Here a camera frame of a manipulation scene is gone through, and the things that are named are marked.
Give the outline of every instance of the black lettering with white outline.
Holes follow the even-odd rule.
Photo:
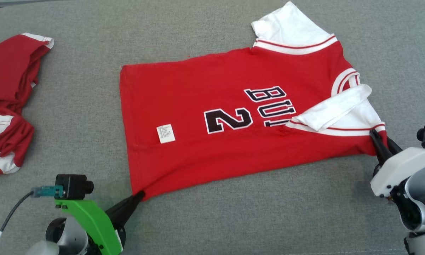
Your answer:
[[[270,111],[271,109],[281,108],[282,106],[284,107],[280,110]],[[275,102],[275,103],[262,105],[258,107],[258,112],[259,112],[259,115],[261,115],[261,117],[263,118],[271,118],[275,116],[282,116],[285,114],[294,114],[296,113],[296,109],[293,107],[290,100],[284,100],[281,102]]]
[[[237,108],[235,111],[236,116],[239,116],[241,120],[234,118],[222,109],[204,112],[208,134],[223,132],[223,123],[227,124],[232,129],[244,129],[253,123],[252,116],[247,109]]]
[[[268,89],[245,89],[244,92],[253,102],[261,102],[272,100],[274,98],[286,97],[286,93],[279,86],[270,87]]]
[[[288,123],[291,119],[279,119],[279,120],[266,120],[264,121],[264,126],[281,126]]]

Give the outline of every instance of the gray tablecloth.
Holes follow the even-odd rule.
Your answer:
[[[120,66],[248,47],[250,23],[284,0],[78,0],[0,9],[0,42],[53,37],[23,116],[35,128],[24,166],[0,176],[0,225],[30,187],[86,174],[106,209],[131,194],[120,108]],[[369,100],[403,148],[425,124],[425,1],[295,1],[335,33],[372,87]],[[218,181],[138,206],[123,254],[406,254],[395,205],[369,185],[366,155]],[[63,216],[50,198],[23,203],[0,255],[25,254]]]

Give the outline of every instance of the teal connector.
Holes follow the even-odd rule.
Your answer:
[[[31,188],[33,195],[31,197],[63,197],[63,186],[42,186]]]

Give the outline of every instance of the green bracket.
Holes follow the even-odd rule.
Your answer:
[[[57,200],[64,213],[70,213],[91,236],[102,255],[118,255],[122,252],[121,243],[107,214],[92,200]]]

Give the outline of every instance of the red stripe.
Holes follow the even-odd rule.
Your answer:
[[[300,123],[300,122],[295,122],[295,121],[290,121],[290,122],[294,123],[294,124],[302,125],[302,126],[307,126],[304,123]],[[375,129],[378,126],[385,126],[385,124],[378,124],[376,126],[370,127],[369,129],[337,129],[337,128],[334,128],[334,127],[331,127],[331,128],[329,127],[327,129],[342,130],[342,131],[366,131],[366,130],[370,131],[371,129]]]
[[[353,71],[352,73],[347,74],[341,81],[340,81],[340,86],[338,86],[338,90],[337,90],[337,94],[340,93],[340,88],[343,87],[344,83],[343,81],[345,81],[346,79],[349,79],[349,76],[351,74],[355,74],[357,71]]]
[[[276,44],[276,43],[273,43],[273,42],[268,42],[268,41],[266,41],[266,40],[261,40],[261,39],[256,39],[256,41],[257,41],[257,42],[263,42],[263,43],[270,44],[270,45],[274,45],[274,46],[283,47],[283,48],[290,48],[290,49],[306,49],[306,48],[312,48],[312,47],[316,47],[316,46],[322,45],[322,44],[324,44],[324,43],[326,43],[326,42],[328,42],[328,41],[332,40],[333,38],[335,38],[335,36],[332,36],[332,37],[330,37],[329,39],[325,40],[324,42],[320,42],[319,44],[316,44],[316,45],[309,45],[309,46],[303,46],[303,47],[292,47],[292,46],[287,46],[287,45],[279,45],[279,44]]]

